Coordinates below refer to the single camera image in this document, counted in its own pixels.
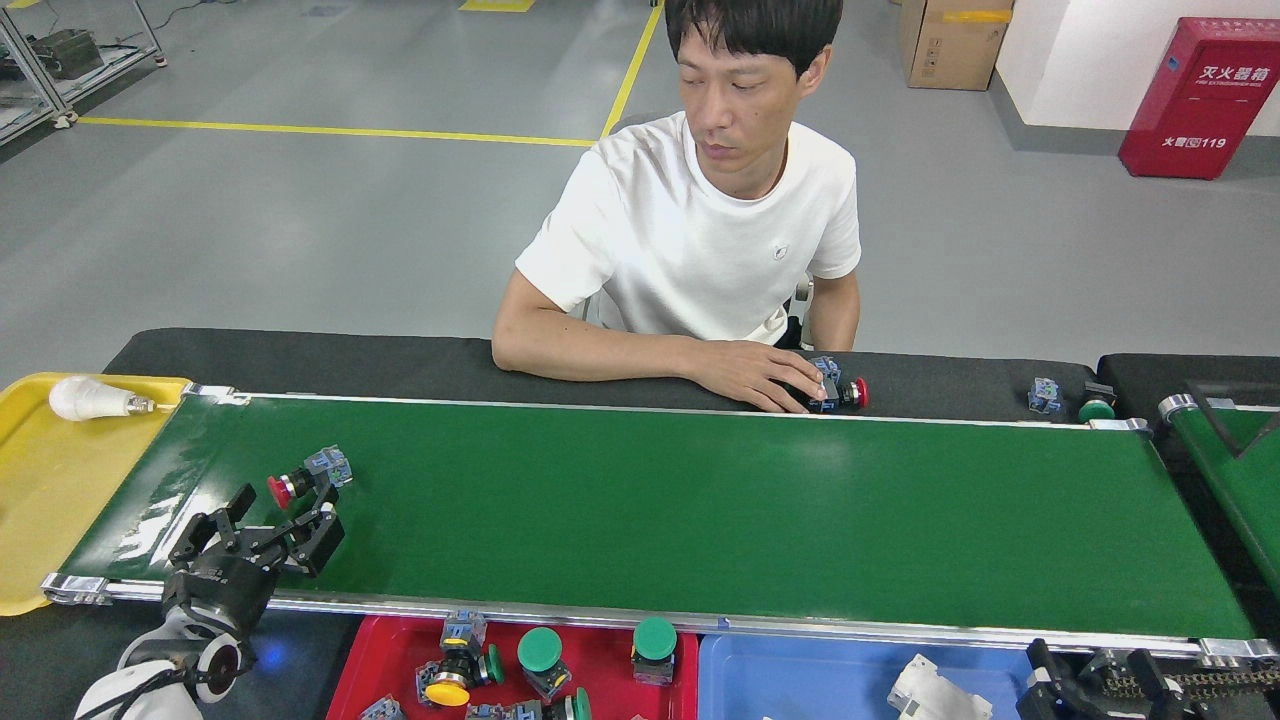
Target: yellow tray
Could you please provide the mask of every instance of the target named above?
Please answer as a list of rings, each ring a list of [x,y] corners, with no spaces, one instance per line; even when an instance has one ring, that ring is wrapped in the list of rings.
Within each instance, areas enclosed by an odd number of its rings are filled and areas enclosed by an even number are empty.
[[[0,615],[46,605],[40,583],[76,550],[164,427],[169,411],[63,420],[49,391],[69,373],[37,373],[0,393]],[[189,380],[90,375],[175,405]]]

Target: blue bin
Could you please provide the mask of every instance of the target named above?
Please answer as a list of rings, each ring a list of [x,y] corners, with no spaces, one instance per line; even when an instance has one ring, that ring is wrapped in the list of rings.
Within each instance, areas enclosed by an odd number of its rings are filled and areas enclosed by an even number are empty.
[[[758,635],[703,639],[698,717],[897,720],[886,698],[916,653],[965,692],[987,698],[995,720],[1018,720],[1018,698],[1032,673],[1020,650]]]

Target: black hair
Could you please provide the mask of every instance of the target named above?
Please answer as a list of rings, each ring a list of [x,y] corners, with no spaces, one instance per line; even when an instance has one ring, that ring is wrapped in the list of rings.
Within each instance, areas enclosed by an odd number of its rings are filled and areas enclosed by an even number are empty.
[[[672,54],[694,28],[707,45],[733,54],[777,55],[796,77],[836,38],[844,0],[667,0]]]

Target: gray floor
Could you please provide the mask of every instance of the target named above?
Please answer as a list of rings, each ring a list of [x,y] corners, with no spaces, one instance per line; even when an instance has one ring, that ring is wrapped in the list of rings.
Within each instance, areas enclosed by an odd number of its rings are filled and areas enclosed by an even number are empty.
[[[184,3],[145,1],[154,22]],[[594,138],[639,0],[207,4],[90,117]],[[73,0],[59,0],[64,17]],[[1280,159],[1215,182],[1015,151],[988,94],[909,90],[849,3],[805,122],[859,160],[858,350],[1094,364],[1280,355]],[[678,108],[659,28],[626,111]],[[0,386],[169,325],[488,337],[579,147],[79,124],[0,164]]]

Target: man's hand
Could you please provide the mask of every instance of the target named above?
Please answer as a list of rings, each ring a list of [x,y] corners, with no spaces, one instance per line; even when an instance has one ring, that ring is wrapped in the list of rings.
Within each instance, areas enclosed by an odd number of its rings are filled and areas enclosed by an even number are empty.
[[[698,342],[684,375],[704,388],[768,413],[808,413],[780,383],[824,400],[822,372],[788,350],[751,341]]]

